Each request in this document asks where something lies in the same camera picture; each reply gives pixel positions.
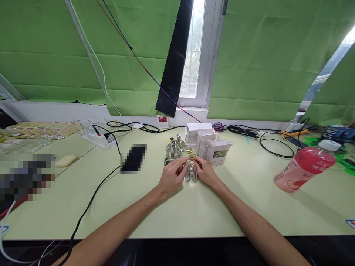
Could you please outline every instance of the white wall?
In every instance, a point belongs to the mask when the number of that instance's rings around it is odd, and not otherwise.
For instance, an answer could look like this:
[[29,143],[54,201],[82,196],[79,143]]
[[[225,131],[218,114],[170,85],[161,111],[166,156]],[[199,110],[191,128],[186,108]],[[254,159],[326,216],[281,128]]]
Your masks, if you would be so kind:
[[[52,103],[52,102],[29,102],[29,101],[0,101],[0,108],[10,115],[16,122],[23,121],[40,121],[40,122],[68,122],[78,119],[89,119],[92,122],[102,122],[105,120],[113,121],[119,116],[111,116],[106,106],[87,105],[82,103]],[[212,124],[221,122],[225,124],[242,124],[251,127],[265,129],[282,129],[286,122],[271,121],[244,121],[244,120],[225,120],[225,119],[208,119],[207,108],[184,107],[185,111],[192,114],[201,122],[210,122]],[[156,126],[156,117],[148,116],[123,116],[123,123],[142,122]],[[169,119],[170,126],[185,126],[186,123],[197,122],[192,117],[181,111],[176,110],[175,118]]]

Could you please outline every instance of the glass perfume bottle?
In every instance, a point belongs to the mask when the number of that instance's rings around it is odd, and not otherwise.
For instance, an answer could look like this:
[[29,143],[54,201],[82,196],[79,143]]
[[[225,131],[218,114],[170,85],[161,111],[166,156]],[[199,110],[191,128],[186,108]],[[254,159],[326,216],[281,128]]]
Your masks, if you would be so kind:
[[181,169],[183,169],[186,164],[188,164],[188,166],[187,166],[186,175],[184,177],[184,181],[186,181],[186,182],[188,182],[188,181],[196,181],[198,176],[197,176],[197,169],[196,169],[195,162],[194,161],[190,161],[189,163],[185,162],[181,166]]
[[173,145],[171,146],[171,148],[172,148],[173,151],[174,151],[174,158],[175,158],[175,159],[176,159],[176,158],[181,158],[182,153],[181,153],[180,149],[176,146],[176,144],[175,144],[174,141],[173,141],[172,143],[173,143]]
[[164,166],[168,165],[169,163],[171,163],[174,160],[174,150],[170,150],[168,155],[169,156],[167,156],[164,160]]
[[172,145],[173,141],[174,141],[174,138],[170,138],[170,143],[165,148],[166,153],[169,153],[169,151],[171,150],[171,145]]
[[181,152],[184,152],[185,148],[186,148],[185,141],[181,140],[180,134],[177,134],[176,136],[177,136],[176,145],[180,149]]

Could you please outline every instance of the light green desk surface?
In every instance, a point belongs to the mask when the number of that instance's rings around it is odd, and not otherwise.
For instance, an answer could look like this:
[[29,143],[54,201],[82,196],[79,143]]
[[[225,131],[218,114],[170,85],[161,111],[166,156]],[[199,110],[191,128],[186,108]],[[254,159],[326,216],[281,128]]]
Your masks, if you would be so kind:
[[[147,144],[148,150],[136,174],[119,170],[99,189],[81,221],[75,238],[82,239],[148,193],[159,182],[165,146],[169,138],[184,133],[174,129],[152,134],[134,129],[119,137],[126,157],[132,144]],[[273,177],[289,160],[275,158],[255,140],[231,132],[220,133],[234,145],[223,165],[214,169],[220,179],[242,200],[260,213],[283,235],[353,235],[344,219],[355,219],[355,177],[344,171],[314,177],[294,194],[280,190]],[[61,140],[66,145],[69,139]],[[287,154],[277,143],[265,145]],[[57,176],[51,188],[36,201],[19,206],[9,216],[5,239],[69,239],[97,185],[118,165],[116,148],[98,147]],[[195,238],[243,236],[222,200],[200,180],[184,183],[181,190],[156,207],[130,238]]]
[[[76,155],[79,160],[89,151],[91,151],[95,145],[83,141],[79,133],[71,134],[61,140],[54,140],[52,144],[43,147],[35,154],[55,154],[55,161],[57,162],[65,155]],[[55,168],[55,176],[60,175],[66,169],[68,169],[71,165],[67,167],[56,167]]]

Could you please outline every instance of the white bottle cap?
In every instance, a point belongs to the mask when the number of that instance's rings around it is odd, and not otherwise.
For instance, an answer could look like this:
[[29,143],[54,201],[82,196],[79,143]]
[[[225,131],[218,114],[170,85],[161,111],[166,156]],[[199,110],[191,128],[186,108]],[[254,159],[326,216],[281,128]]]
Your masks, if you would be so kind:
[[341,144],[332,140],[322,140],[319,142],[318,146],[326,150],[336,151],[341,147]]

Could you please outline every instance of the wrist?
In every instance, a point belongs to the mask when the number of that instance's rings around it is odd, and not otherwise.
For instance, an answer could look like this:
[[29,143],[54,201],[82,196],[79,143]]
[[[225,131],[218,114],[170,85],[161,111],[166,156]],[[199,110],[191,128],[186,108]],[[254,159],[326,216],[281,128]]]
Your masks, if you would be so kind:
[[218,178],[210,187],[218,194],[223,186],[224,183]]
[[168,193],[165,190],[163,190],[162,188],[160,188],[159,185],[157,185],[155,188],[153,188],[152,192],[154,194],[154,198],[157,201],[157,203],[159,203],[160,201],[163,201],[168,196]]

